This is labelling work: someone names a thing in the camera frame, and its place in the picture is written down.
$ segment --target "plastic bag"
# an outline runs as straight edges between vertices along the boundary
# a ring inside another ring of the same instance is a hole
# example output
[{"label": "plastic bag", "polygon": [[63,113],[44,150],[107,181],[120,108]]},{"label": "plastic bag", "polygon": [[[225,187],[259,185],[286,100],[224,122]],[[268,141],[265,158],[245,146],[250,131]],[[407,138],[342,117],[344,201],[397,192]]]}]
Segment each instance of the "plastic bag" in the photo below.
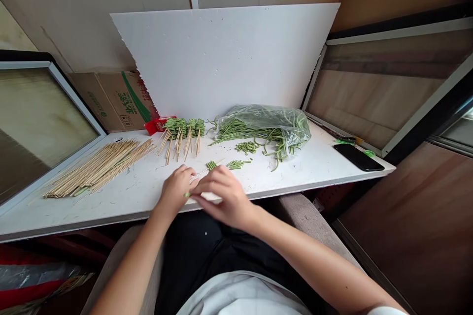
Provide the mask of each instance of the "plastic bag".
[{"label": "plastic bag", "polygon": [[[285,154],[280,158],[295,155],[311,137],[307,117],[303,111],[297,108],[252,104],[235,106],[226,116],[219,118],[216,129],[217,140],[233,119],[244,122],[248,129],[281,129]],[[257,135],[260,145],[263,145],[267,135]],[[247,137],[254,136],[254,133],[247,134]]]}]

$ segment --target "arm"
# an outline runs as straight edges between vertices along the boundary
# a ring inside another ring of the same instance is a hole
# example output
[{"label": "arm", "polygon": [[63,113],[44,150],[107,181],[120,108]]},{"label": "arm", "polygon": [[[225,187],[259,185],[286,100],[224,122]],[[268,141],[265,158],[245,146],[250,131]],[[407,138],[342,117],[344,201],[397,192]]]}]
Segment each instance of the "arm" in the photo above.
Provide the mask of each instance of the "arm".
[{"label": "arm", "polygon": [[184,194],[198,182],[189,185],[195,174],[194,169],[182,165],[164,182],[159,202],[94,305],[92,315],[139,313],[164,236],[187,200]]},{"label": "arm", "polygon": [[[213,204],[200,196],[222,198]],[[376,282],[328,247],[251,203],[231,172],[219,166],[204,177],[192,198],[217,220],[263,240],[339,312],[366,312],[378,306],[405,310]]]}]

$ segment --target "white table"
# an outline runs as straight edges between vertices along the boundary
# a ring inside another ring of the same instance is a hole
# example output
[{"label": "white table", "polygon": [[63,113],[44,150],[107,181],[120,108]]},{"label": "white table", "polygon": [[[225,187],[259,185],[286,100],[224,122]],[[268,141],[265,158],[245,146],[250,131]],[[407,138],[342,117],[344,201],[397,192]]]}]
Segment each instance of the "white table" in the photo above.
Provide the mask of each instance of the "white table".
[{"label": "white table", "polygon": [[[249,153],[245,156],[243,152],[234,149],[238,140],[208,147],[207,144],[213,141],[212,133],[201,139],[201,152],[197,158],[195,154],[191,156],[189,153],[186,165],[200,173],[211,160],[218,162],[224,158],[222,164],[227,164],[231,160],[253,158],[253,161],[245,164],[241,170],[233,171],[250,199],[362,181],[385,176],[395,170],[394,166],[378,157],[374,159],[385,167],[383,171],[360,170],[332,147],[333,137],[314,123],[309,124],[312,138],[299,155],[284,160],[274,172],[271,170],[274,169],[276,160],[272,156],[264,156],[261,153],[263,148],[259,148],[255,154]],[[161,133],[156,133],[152,139],[158,140],[160,135]],[[149,139],[145,130],[110,134],[86,156],[121,137],[140,141]],[[0,242],[147,218],[159,199],[163,181],[184,162],[181,157],[179,162],[170,160],[169,165],[165,166],[164,155],[165,153],[160,156],[148,154],[128,171],[124,171],[80,202],[78,201],[83,195],[76,198],[44,199],[42,196],[49,187],[37,189],[0,217]],[[199,205],[189,199],[181,211],[196,209],[200,209]]]}]

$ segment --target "glass window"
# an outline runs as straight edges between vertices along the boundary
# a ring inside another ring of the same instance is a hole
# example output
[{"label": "glass window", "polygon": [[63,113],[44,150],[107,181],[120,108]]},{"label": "glass window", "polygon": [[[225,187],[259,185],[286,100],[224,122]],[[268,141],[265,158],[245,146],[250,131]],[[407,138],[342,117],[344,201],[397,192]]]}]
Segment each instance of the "glass window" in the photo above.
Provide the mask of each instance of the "glass window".
[{"label": "glass window", "polygon": [[0,204],[98,134],[46,68],[0,70]]},{"label": "glass window", "polygon": [[473,108],[440,137],[473,148]]},{"label": "glass window", "polygon": [[473,51],[473,30],[327,47],[311,113],[384,146]]}]

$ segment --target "black pants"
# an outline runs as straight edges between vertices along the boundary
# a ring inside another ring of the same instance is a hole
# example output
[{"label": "black pants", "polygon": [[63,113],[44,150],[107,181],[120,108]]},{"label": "black pants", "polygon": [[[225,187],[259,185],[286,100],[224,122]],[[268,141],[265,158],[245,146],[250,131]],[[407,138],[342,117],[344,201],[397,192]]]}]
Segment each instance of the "black pants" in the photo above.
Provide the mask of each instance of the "black pants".
[{"label": "black pants", "polygon": [[210,278],[239,270],[271,278],[296,294],[313,314],[324,313],[320,296],[270,246],[196,211],[178,214],[166,234],[155,314],[176,314]]}]

